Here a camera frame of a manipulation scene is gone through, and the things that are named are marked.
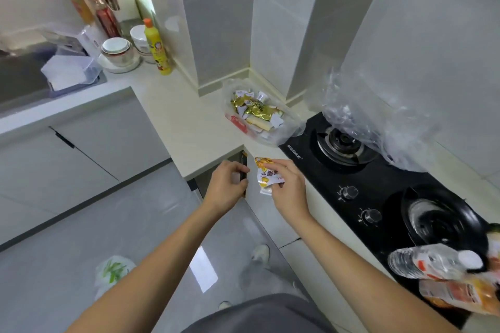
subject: control knob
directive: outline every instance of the control knob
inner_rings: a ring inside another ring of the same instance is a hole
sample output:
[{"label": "control knob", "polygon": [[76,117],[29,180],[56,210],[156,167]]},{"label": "control knob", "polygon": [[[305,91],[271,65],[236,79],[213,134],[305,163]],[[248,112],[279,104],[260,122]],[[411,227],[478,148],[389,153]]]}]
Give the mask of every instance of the control knob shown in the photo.
[{"label": "control knob", "polygon": [[342,199],[344,200],[352,200],[354,198],[356,198],[356,196],[358,196],[359,194],[359,191],[356,187],[354,187],[353,185],[349,185],[347,187],[343,187],[341,189],[341,196],[342,196]]},{"label": "control knob", "polygon": [[365,210],[362,215],[363,220],[370,224],[376,224],[382,220],[382,214],[378,210]]}]

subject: countertop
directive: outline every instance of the countertop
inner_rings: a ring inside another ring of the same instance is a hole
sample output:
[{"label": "countertop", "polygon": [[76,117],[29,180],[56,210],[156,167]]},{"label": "countertop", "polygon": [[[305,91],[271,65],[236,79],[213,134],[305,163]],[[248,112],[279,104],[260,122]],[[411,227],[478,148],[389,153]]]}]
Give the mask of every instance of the countertop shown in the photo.
[{"label": "countertop", "polygon": [[[144,63],[130,73],[106,73],[106,76],[108,81],[104,84],[1,118],[0,135],[131,87],[186,180],[242,149],[253,157],[286,158],[280,149],[253,141],[225,118],[221,90],[199,97],[177,69],[169,76],[162,76],[155,66]],[[303,119],[314,115],[304,102],[299,102],[292,109]],[[500,222],[500,191],[439,144],[436,143],[433,150],[435,162],[428,167],[428,171],[451,191],[466,199],[487,221]],[[314,217],[390,276],[309,182],[306,189]]]}]

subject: plastic bag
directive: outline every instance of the plastic bag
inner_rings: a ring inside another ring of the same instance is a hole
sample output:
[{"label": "plastic bag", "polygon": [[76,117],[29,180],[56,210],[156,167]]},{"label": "plastic bag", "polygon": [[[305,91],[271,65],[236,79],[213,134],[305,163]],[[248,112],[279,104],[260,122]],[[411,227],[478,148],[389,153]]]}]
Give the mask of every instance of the plastic bag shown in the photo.
[{"label": "plastic bag", "polygon": [[[236,91],[252,91],[254,96],[257,97],[259,92],[264,92],[269,99],[264,104],[278,107],[284,114],[281,117],[283,123],[278,128],[271,128],[271,130],[258,132],[259,129],[249,124],[243,117],[241,117],[231,104]],[[288,108],[268,90],[259,89],[255,87],[250,79],[228,79],[222,85],[222,109],[226,118],[229,119],[238,129],[240,129],[247,136],[252,137],[254,140],[262,144],[277,147],[284,144],[290,137],[300,136],[305,129],[305,122],[302,121],[296,113]]]},{"label": "plastic bag", "polygon": [[346,75],[332,67],[327,77],[305,95],[310,109],[321,109],[335,128],[380,153],[402,170],[425,172],[413,157],[433,161],[428,143],[439,131],[428,115],[405,106],[391,107],[364,82],[364,75]]},{"label": "plastic bag", "polygon": [[96,300],[131,272],[135,263],[120,255],[113,255],[96,267],[95,286],[98,288]]}]

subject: white shoe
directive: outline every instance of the white shoe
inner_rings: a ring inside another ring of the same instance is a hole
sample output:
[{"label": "white shoe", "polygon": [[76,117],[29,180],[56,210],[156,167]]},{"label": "white shoe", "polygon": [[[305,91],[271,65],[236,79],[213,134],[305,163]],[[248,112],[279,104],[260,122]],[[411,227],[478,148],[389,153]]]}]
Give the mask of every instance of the white shoe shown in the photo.
[{"label": "white shoe", "polygon": [[217,308],[218,311],[225,310],[226,308],[229,308],[233,306],[230,302],[222,302],[219,304],[219,307]]},{"label": "white shoe", "polygon": [[252,260],[259,260],[264,265],[269,263],[269,256],[271,255],[271,251],[269,250],[269,246],[267,245],[259,245],[252,252]]}]

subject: black cabinet handle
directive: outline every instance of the black cabinet handle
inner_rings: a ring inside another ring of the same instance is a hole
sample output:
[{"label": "black cabinet handle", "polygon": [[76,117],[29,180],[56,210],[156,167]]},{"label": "black cabinet handle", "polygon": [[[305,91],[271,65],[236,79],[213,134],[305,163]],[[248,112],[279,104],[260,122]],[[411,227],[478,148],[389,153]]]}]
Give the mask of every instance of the black cabinet handle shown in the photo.
[{"label": "black cabinet handle", "polygon": [[58,132],[56,132],[55,135],[58,136],[66,145],[68,145],[69,147],[74,149],[74,145],[72,144],[72,142],[70,140],[68,140],[67,138],[65,138],[64,136],[59,134]]}]

